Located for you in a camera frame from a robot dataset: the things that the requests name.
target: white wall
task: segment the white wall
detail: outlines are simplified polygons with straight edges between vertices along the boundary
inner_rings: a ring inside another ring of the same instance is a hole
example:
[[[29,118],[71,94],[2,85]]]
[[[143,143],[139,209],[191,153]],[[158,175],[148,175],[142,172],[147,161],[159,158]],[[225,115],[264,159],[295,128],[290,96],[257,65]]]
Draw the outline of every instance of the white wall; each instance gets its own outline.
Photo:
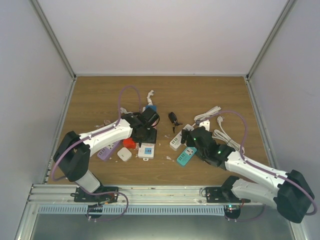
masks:
[[[83,74],[247,74],[287,0],[40,0]]]
[[[320,206],[320,2],[297,1],[253,74],[277,161],[303,173]],[[306,216],[311,239],[320,213]]]
[[[0,224],[15,237],[40,183],[71,81],[27,0],[0,1]]]

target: small white box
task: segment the small white box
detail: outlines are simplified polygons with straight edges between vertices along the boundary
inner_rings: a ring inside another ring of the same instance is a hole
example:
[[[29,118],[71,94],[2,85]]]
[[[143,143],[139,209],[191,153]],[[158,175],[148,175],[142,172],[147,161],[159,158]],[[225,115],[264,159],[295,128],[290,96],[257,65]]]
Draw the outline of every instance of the small white box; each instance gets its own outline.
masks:
[[[126,147],[121,148],[120,151],[117,152],[117,155],[124,162],[128,161],[132,157],[132,153]]]

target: power strip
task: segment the power strip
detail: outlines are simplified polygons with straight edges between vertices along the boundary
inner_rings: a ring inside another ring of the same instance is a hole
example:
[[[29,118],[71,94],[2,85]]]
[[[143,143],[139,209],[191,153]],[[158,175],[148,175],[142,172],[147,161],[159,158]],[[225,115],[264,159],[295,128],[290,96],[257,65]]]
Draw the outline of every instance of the power strip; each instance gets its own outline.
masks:
[[[120,143],[121,141],[116,141],[102,148],[97,154],[98,158],[100,158],[102,161],[107,161],[110,158],[110,156],[114,153],[114,151],[116,150],[116,148]]]
[[[187,147],[181,154],[180,156],[176,159],[178,164],[181,166],[185,166],[189,160],[193,157],[193,155],[196,153],[197,149],[195,147]]]
[[[155,156],[155,145],[153,143],[141,143],[138,150],[138,157],[145,161],[153,159]]]
[[[194,127],[187,124],[183,128],[184,130],[192,131],[194,130]],[[181,146],[181,138],[182,138],[182,130],[174,137],[174,139],[171,140],[170,142],[170,147],[177,151],[178,148]]]

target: purple power strip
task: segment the purple power strip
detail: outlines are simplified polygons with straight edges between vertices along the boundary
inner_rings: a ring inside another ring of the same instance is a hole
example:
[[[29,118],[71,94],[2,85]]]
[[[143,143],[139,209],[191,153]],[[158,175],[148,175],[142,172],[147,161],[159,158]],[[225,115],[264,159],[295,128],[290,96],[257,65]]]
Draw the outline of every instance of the purple power strip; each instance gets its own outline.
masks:
[[[102,148],[97,154],[98,158],[100,158],[102,161],[107,161],[120,143],[121,141],[116,141]]]

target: black object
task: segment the black object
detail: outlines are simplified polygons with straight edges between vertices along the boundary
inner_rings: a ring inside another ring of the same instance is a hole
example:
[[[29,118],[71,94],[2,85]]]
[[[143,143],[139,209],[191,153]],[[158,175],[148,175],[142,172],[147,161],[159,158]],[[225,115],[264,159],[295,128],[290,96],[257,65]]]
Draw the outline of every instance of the black object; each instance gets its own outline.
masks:
[[[173,130],[173,133],[175,133],[176,126],[180,126],[180,125],[182,125],[182,123],[179,123],[179,122],[178,122],[178,118],[177,118],[177,116],[174,114],[173,111],[168,114],[168,117],[169,117],[169,119],[170,119],[170,122],[171,122],[172,124],[174,124],[173,127],[172,127],[172,130]]]
[[[237,198],[235,195],[229,196],[227,198],[221,186],[210,186],[210,187],[206,187],[204,190],[205,190],[205,197],[206,197],[207,203],[214,203],[214,204],[242,203],[242,200]],[[250,203],[251,200],[244,199],[244,202]]]
[[[217,144],[212,138],[212,132],[205,129],[204,126],[198,127],[192,131],[182,130],[181,143],[186,142],[187,147],[197,149],[196,155],[214,167],[220,167],[226,170],[225,162],[228,161],[230,153],[235,149],[226,144]]]
[[[89,216],[91,219],[98,219],[102,216],[102,214],[90,214],[90,213],[102,213],[103,211],[103,205],[102,204],[94,204],[88,206],[86,217]]]
[[[53,160],[56,162],[69,146],[79,140],[79,135],[77,135],[74,131],[68,132],[56,150]],[[59,168],[70,182],[75,182],[82,178],[88,171],[89,158],[89,145],[86,145],[82,142],[65,155],[59,164]]]
[[[118,192],[119,188],[116,186],[103,186],[101,185],[97,190],[94,191],[95,194],[105,193],[105,192]],[[75,203],[102,203],[108,202],[116,203],[118,201],[118,195],[114,194],[104,194],[104,195],[90,195],[84,192],[80,187],[77,187],[75,193],[70,194],[74,197]]]
[[[239,180],[240,178],[238,176],[229,176],[224,183],[221,186],[222,195],[225,197],[225,199],[231,203],[232,200],[238,199],[231,189],[233,188],[234,183]]]
[[[121,118],[130,124],[131,138],[135,143],[141,146],[141,143],[155,144],[157,142],[157,129],[152,124],[158,120],[158,125],[160,116],[151,107],[147,107],[143,113],[127,113]]]
[[[224,207],[224,215],[229,219],[237,219],[240,217],[241,208],[240,207],[232,207],[231,209],[228,206]]]
[[[152,127],[152,124],[157,120],[159,121],[160,118],[157,112],[151,107],[148,107],[143,113],[128,113],[121,118],[125,119],[130,124],[130,127],[132,128],[131,137],[134,142],[139,143],[140,145],[141,143],[156,143],[157,130]],[[53,160],[57,162],[66,149],[79,140],[79,135],[74,131],[68,132],[55,152]],[[75,182],[86,174],[89,166],[89,159],[90,146],[81,142],[67,152],[59,163],[59,168],[70,182]]]
[[[314,193],[300,172],[292,170],[290,173],[286,173],[286,175],[288,179],[302,187],[312,199],[315,199]],[[303,192],[287,181],[279,184],[278,187],[277,197],[273,199],[276,203],[276,209],[289,221],[296,224],[301,223],[312,204],[311,201]]]

